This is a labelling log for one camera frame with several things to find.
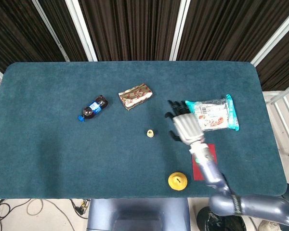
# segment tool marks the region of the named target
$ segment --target plastic bottle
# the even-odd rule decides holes
[[[102,109],[106,108],[108,101],[104,98],[103,95],[97,97],[89,106],[85,107],[82,110],[82,115],[78,116],[80,122],[85,121],[85,119],[91,119],[95,117]]]

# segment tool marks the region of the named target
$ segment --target dark curtain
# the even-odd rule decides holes
[[[65,61],[30,0],[0,0],[0,71],[14,62]]]
[[[70,61],[88,61],[65,0],[39,0]]]
[[[80,0],[99,61],[169,60],[179,0]]]
[[[191,0],[177,60],[250,62],[289,16],[289,0]]]
[[[289,32],[256,68],[264,91],[289,87]]]

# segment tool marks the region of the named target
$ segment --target white cable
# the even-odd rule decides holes
[[[32,202],[34,202],[35,200],[39,200],[39,201],[40,201],[40,203],[41,203],[41,208],[40,208],[40,210],[39,210],[37,213],[32,214],[32,213],[29,213],[28,208],[29,208],[30,204],[31,204]],[[41,211],[42,211],[43,208],[44,208],[44,203],[43,203],[43,201],[47,201],[47,202],[49,202],[50,204],[52,204],[53,206],[55,206],[55,207],[65,216],[65,218],[66,218],[67,221],[69,222],[72,230],[75,231],[75,229],[74,229],[71,221],[70,221],[69,218],[67,217],[67,215],[66,215],[54,202],[51,202],[51,201],[49,201],[49,200],[47,200],[47,199],[33,199],[33,200],[30,201],[30,203],[27,205],[26,213],[27,213],[29,216],[36,216],[36,215],[40,214]]]

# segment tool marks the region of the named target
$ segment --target floor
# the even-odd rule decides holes
[[[272,95],[268,92],[264,94],[266,100],[269,100]],[[285,119],[289,122],[289,115],[287,115],[287,110],[282,103],[280,104],[280,108],[282,112],[285,112]],[[289,183],[289,139],[284,131],[282,123],[278,118],[277,112],[274,107],[270,104],[267,104],[268,113],[270,116],[273,132],[276,138],[276,142],[278,145],[280,157],[282,160],[282,164],[284,167],[285,175],[287,178],[287,182]],[[7,200],[11,207],[19,205],[21,203],[26,202],[26,199],[11,199]],[[66,217],[70,220],[71,224],[75,231],[85,231],[87,226],[87,220],[79,218],[73,210],[71,202],[67,199],[54,200],[51,199],[50,202],[55,203],[58,208],[62,210],[66,214]],[[69,224],[67,218],[49,201],[43,201],[43,207],[40,200],[33,201],[29,206],[23,205],[15,210],[11,214],[9,214],[3,221],[3,231],[14,231],[14,230],[35,230],[35,231],[69,231],[73,230]],[[80,205],[81,200],[74,200],[76,205]],[[191,228],[192,231],[198,231],[198,227],[196,224],[196,216],[197,212],[208,205],[208,198],[189,198],[188,199],[190,205],[190,219],[191,219]],[[42,208],[42,211],[36,216],[29,216],[27,214],[36,214]],[[8,211],[6,206],[2,206],[0,212],[3,216]],[[248,217],[243,217],[247,231],[254,231],[255,228]],[[253,221],[258,227],[261,220],[253,218]]]

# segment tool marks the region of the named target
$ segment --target yellow ball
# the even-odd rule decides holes
[[[181,191],[187,187],[187,177],[182,172],[174,172],[168,177],[168,184],[172,189]]]

